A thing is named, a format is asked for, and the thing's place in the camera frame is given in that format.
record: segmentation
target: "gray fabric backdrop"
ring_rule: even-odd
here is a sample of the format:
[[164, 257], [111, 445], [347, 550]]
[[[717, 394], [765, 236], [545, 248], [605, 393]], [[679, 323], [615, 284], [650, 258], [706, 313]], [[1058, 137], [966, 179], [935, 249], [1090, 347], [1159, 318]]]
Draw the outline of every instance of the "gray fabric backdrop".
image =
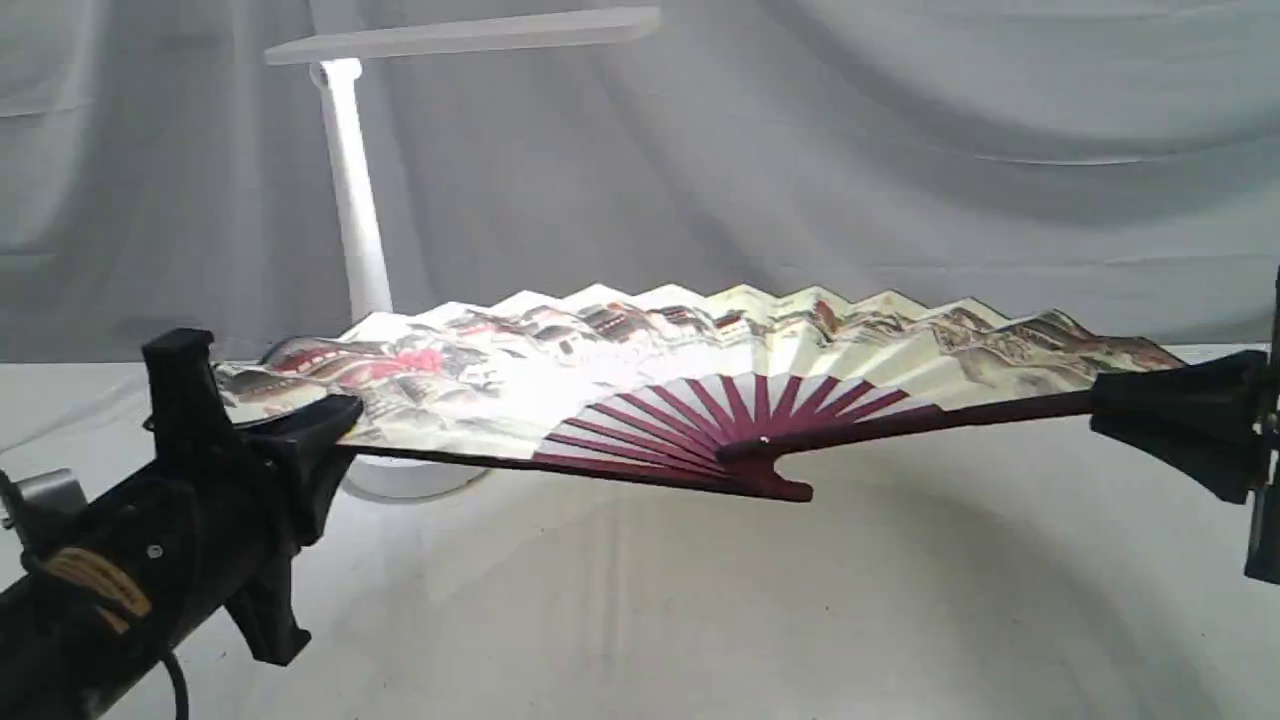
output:
[[[605, 4], [0, 0], [0, 360], [340, 331], [319, 102], [261, 50]], [[1275, 3], [648, 4], [626, 46], [366, 64], [399, 309], [745, 281], [1265, 337]]]

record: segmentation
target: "folding fan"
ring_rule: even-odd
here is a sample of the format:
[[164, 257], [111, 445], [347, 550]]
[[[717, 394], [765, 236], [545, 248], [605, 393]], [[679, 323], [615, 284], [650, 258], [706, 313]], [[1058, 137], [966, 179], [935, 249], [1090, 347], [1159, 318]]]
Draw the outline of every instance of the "folding fan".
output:
[[809, 486], [773, 471], [778, 456], [1087, 413], [1100, 373], [1180, 365], [1060, 311], [1010, 319], [972, 299], [593, 286], [375, 313], [215, 377], [237, 423], [360, 396], [364, 418], [343, 445], [365, 454], [805, 501]]

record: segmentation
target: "painted fan leaf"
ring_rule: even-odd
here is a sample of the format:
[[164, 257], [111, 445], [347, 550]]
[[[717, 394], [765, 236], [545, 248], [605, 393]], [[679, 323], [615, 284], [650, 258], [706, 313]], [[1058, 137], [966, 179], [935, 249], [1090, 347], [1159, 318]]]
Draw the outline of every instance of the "painted fan leaf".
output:
[[1180, 365], [1056, 310], [1010, 319], [972, 299], [591, 286], [374, 314], [215, 377], [237, 423], [358, 395], [343, 443], [361, 452], [803, 501], [812, 489], [773, 473], [778, 456], [1079, 414], [1100, 373]]

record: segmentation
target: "white desk lamp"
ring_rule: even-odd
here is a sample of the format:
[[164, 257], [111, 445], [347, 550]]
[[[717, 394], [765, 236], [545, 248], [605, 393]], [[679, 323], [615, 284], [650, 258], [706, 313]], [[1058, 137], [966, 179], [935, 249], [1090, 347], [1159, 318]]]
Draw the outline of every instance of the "white desk lamp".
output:
[[[625, 42], [655, 31], [660, 17], [657, 8], [611, 8], [317, 35], [266, 50], [269, 65], [310, 65], [321, 92], [352, 318], [392, 311], [356, 101], [361, 59]], [[449, 492], [481, 473], [462, 465], [360, 456], [348, 482], [360, 495], [410, 500]]]

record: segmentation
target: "lamp base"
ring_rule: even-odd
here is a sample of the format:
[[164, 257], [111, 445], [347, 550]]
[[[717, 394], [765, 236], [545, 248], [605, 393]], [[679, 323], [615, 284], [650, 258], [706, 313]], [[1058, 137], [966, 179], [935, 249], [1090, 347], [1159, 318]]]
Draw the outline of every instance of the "lamp base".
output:
[[453, 492], [485, 471], [485, 468], [466, 465], [357, 455], [347, 470], [343, 488], [371, 501], [428, 500]]

